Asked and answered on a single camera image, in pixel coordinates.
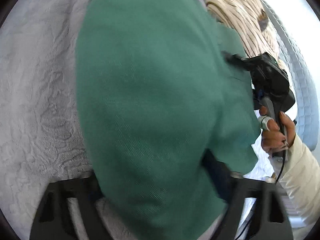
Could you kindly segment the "person's right hand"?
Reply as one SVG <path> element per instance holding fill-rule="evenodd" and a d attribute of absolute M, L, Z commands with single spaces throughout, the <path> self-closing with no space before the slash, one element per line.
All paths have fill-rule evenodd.
<path fill-rule="evenodd" d="M 269 155 L 272 155 L 276 149 L 285 146 L 285 141 L 287 142 L 288 148 L 290 148 L 296 137 L 295 123 L 290 119 L 290 117 L 284 112 L 280 112 L 279 117 L 282 124 L 286 127 L 287 137 L 281 133 L 278 124 L 274 120 L 268 120 L 267 126 L 270 130 L 263 130 L 261 146 Z"/>

